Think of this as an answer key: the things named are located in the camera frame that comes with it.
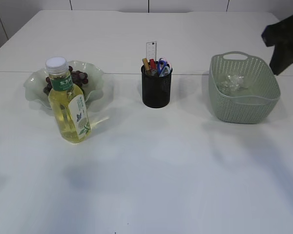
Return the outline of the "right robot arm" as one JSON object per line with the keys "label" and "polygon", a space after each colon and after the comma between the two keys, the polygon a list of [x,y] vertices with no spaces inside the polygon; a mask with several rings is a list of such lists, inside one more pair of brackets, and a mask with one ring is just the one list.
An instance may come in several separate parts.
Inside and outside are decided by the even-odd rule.
{"label": "right robot arm", "polygon": [[261,37],[267,47],[274,47],[270,68],[278,76],[293,64],[293,15],[266,26]]}

